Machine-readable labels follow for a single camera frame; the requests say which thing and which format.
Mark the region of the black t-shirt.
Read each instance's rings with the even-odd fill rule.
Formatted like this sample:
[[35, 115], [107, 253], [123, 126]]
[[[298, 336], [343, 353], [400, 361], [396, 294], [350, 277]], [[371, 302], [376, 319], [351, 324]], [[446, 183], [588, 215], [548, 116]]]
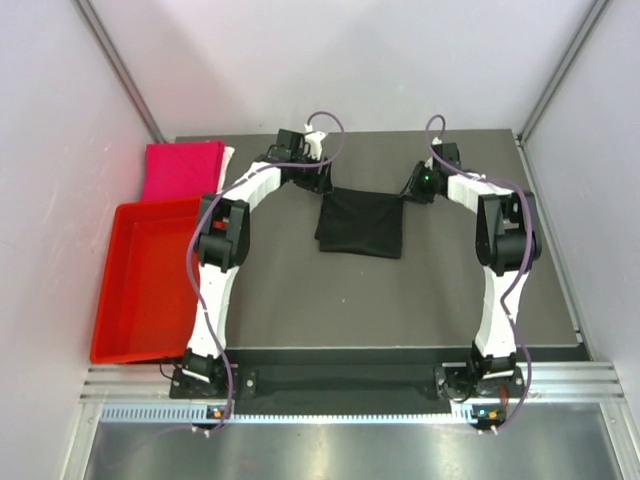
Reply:
[[335, 187], [322, 198], [314, 238], [324, 253], [400, 259], [403, 213], [397, 194]]

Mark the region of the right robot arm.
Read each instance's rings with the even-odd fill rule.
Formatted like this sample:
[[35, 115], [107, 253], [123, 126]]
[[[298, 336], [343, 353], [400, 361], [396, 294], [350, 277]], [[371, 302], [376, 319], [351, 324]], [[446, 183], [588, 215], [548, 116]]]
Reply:
[[536, 200], [516, 185], [464, 170], [455, 143], [437, 138], [430, 151], [430, 160], [414, 167], [401, 197], [431, 204], [441, 196], [475, 215], [475, 252], [484, 272], [484, 296], [466, 380], [474, 393], [487, 396], [516, 373], [514, 327], [520, 298], [541, 255]]

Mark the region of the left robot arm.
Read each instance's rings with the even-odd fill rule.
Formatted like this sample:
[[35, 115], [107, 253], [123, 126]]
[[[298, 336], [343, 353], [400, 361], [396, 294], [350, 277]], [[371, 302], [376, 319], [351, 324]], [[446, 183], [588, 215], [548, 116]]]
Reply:
[[189, 243], [198, 272], [188, 269], [197, 307], [182, 372], [205, 396], [220, 394], [229, 378], [227, 312], [235, 278], [250, 249], [251, 213], [288, 182], [310, 190], [328, 185], [330, 162], [323, 155], [326, 137], [309, 124], [302, 133], [281, 129], [276, 142], [235, 183], [201, 198], [196, 231]]

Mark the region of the folded white t-shirt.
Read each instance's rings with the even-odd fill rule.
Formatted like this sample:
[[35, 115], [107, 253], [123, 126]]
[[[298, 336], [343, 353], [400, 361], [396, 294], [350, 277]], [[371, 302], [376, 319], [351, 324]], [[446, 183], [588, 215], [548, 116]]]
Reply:
[[225, 186], [228, 167], [234, 153], [235, 153], [235, 149], [233, 147], [230, 147], [230, 146], [224, 147], [222, 159], [220, 162], [220, 168], [219, 168], [219, 177], [218, 177], [218, 184], [217, 184], [218, 191], [221, 191]]

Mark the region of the folded pink t-shirt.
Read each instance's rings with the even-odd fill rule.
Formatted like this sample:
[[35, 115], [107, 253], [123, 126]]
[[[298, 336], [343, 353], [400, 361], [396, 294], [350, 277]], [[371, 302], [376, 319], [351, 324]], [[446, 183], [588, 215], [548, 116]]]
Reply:
[[221, 141], [148, 144], [140, 200], [171, 200], [216, 192], [224, 153], [225, 144]]

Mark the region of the red plastic bin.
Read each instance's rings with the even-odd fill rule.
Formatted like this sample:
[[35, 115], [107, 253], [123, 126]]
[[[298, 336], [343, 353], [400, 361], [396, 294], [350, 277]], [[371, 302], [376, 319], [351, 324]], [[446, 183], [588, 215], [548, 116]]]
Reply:
[[199, 203], [190, 197], [116, 208], [89, 352], [92, 363], [184, 354], [196, 314], [185, 259]]

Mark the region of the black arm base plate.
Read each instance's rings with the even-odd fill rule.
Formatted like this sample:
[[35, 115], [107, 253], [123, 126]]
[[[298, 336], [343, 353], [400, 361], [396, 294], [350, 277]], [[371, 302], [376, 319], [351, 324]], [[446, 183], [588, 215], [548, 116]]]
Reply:
[[446, 413], [452, 400], [519, 397], [522, 372], [488, 380], [467, 348], [230, 349], [231, 368], [213, 362], [210, 383], [175, 369], [172, 399], [232, 399], [236, 414], [402, 415]]

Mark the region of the right corner aluminium post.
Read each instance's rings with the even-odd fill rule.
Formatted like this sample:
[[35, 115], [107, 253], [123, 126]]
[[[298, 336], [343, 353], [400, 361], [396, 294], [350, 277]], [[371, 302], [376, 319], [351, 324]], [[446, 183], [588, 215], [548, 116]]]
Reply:
[[586, 13], [580, 20], [576, 31], [572, 34], [559, 62], [536, 100], [533, 109], [528, 114], [522, 129], [516, 134], [516, 141], [519, 146], [524, 147], [535, 132], [611, 4], [611, 0], [595, 0], [589, 3]]

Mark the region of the corner aluminium post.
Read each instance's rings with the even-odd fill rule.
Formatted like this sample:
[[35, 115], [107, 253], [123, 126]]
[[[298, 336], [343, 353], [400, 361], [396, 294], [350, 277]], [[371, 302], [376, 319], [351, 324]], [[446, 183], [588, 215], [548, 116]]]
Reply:
[[522, 129], [516, 134], [516, 141], [519, 146], [524, 147], [535, 132], [611, 4], [611, 0], [595, 0], [589, 3], [586, 13], [580, 20], [576, 31], [572, 34], [559, 62], [536, 100], [533, 109], [528, 114]]
[[135, 110], [150, 138], [156, 143], [165, 143], [166, 138], [155, 120], [147, 102], [138, 88], [132, 74], [120, 55], [116, 44], [107, 31], [98, 11], [89, 0], [72, 0], [74, 8], [87, 26], [99, 50], [105, 57], [117, 82]]

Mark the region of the aluminium frame rail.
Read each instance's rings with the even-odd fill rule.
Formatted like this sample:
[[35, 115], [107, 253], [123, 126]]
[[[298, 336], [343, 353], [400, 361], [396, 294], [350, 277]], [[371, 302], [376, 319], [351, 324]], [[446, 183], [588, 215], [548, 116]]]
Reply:
[[[535, 362], [508, 387], [509, 395], [528, 402], [602, 402], [624, 397], [612, 365], [602, 362]], [[272, 365], [249, 366], [235, 374], [231, 396], [234, 400], [257, 399], [271, 393], [311, 395], [357, 394], [367, 398], [383, 392], [417, 393], [429, 399], [440, 396], [443, 387], [454, 382], [436, 370], [418, 365]], [[103, 365], [89, 369], [81, 388], [85, 401], [151, 402], [186, 399], [196, 401], [227, 398], [225, 392], [190, 393], [191, 380], [169, 380], [152, 365]]]

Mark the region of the left corner aluminium post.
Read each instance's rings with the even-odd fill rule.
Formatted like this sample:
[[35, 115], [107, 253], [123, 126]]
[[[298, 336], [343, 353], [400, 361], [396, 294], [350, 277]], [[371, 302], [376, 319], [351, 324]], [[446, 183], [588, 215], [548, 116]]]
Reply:
[[120, 55], [116, 44], [107, 31], [98, 11], [89, 0], [72, 0], [74, 8], [87, 26], [99, 50], [105, 57], [117, 82], [135, 110], [150, 138], [156, 143], [165, 143], [166, 138], [155, 120], [147, 102], [138, 88], [132, 74]]

